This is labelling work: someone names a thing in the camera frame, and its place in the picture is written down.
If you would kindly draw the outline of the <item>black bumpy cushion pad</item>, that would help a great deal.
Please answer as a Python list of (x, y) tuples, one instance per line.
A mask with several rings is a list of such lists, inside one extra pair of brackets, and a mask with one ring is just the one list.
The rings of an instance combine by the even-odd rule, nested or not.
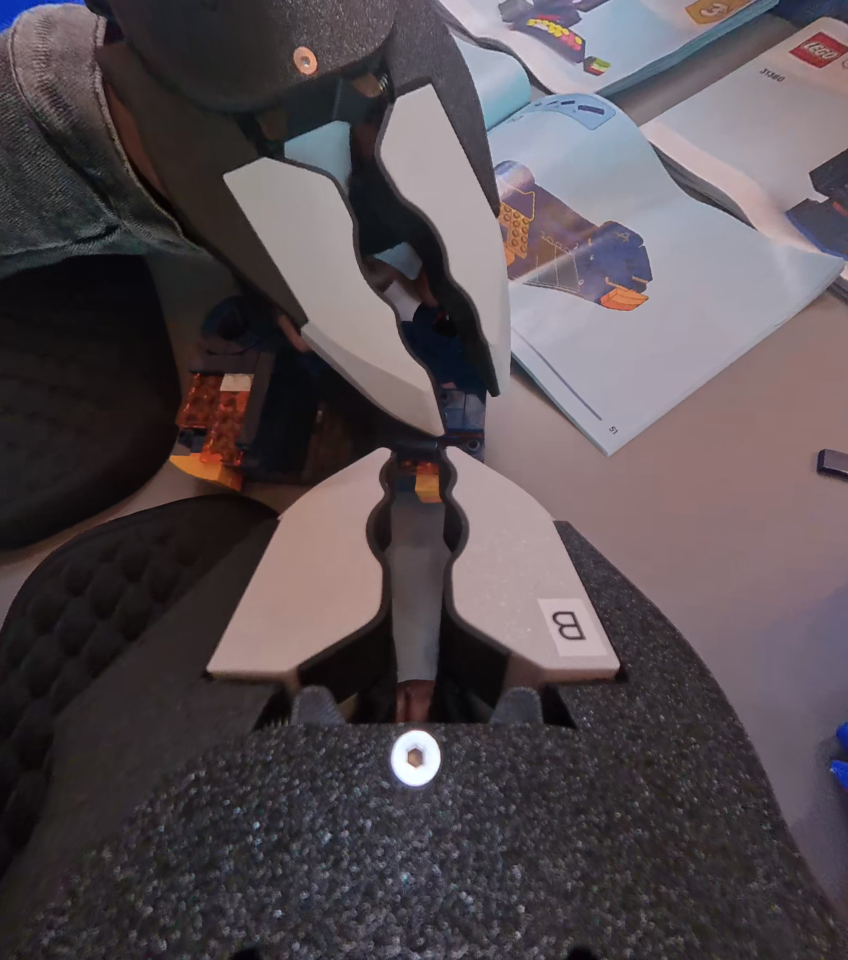
[(270, 507), (207, 495), (94, 527), (49, 555), (0, 630), (0, 878), (49, 786), (58, 717), (253, 530)]

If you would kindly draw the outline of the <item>blue orange brick model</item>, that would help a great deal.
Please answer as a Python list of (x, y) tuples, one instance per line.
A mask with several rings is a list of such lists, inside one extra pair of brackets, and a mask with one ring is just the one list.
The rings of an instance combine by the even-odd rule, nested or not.
[[(402, 328), (435, 378), (443, 443), (482, 461), (487, 393), (446, 311), (419, 304)], [(409, 432), (315, 352), (297, 350), (249, 294), (207, 314), (186, 387), (169, 462), (237, 493), (250, 484), (315, 486)]]

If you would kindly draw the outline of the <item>open instruction booklet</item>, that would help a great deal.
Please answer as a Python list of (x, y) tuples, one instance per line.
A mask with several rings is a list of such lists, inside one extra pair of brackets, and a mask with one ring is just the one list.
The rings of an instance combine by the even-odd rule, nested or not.
[(596, 94), (533, 98), (511, 56), (454, 42), (500, 195), (514, 359), (611, 455), (838, 277), (838, 259), (692, 198)]

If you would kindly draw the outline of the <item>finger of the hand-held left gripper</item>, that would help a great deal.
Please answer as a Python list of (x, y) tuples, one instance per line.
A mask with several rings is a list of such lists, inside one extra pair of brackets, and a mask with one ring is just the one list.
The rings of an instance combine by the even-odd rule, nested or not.
[(303, 311), (304, 341), (385, 414), (444, 433), (432, 379), (367, 278), (352, 211), (329, 173), (261, 157), (223, 175)]
[(485, 389), (510, 377), (511, 314), (498, 216), (430, 83), (387, 108), (376, 160), (410, 222), (430, 290), (453, 320)]

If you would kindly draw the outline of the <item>instruction booklet arcade machine cover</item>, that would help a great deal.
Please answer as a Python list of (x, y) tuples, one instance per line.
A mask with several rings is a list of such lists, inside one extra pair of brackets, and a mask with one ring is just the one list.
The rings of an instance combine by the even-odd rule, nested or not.
[(848, 24), (819, 18), (642, 126), (680, 181), (777, 241), (843, 261)]

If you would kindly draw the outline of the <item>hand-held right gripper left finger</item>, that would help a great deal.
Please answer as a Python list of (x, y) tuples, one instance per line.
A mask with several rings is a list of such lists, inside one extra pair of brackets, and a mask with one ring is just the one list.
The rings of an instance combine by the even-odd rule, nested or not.
[(391, 600), (378, 535), (385, 447), (310, 489), (278, 521), (207, 665), (217, 680), (330, 690), (343, 703), (393, 667)]

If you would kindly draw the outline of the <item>instruction booklet purple model cover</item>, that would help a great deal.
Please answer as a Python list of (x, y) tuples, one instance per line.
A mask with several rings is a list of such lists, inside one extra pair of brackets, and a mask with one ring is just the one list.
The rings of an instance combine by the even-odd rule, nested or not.
[(510, 54), (550, 93), (625, 90), (670, 69), (776, 1), (438, 1), (479, 45)]

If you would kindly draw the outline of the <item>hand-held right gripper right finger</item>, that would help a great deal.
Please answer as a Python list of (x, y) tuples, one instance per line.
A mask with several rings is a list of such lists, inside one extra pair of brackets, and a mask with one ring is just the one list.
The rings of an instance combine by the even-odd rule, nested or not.
[(443, 453), (438, 678), (494, 707), (514, 688), (610, 681), (621, 662), (550, 513), (458, 448)]

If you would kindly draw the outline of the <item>person's left forearm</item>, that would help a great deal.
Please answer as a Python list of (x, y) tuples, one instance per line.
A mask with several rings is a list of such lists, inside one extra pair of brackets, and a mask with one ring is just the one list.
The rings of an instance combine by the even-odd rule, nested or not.
[(0, 280), (85, 256), (199, 256), (121, 142), (106, 20), (36, 6), (0, 32)]

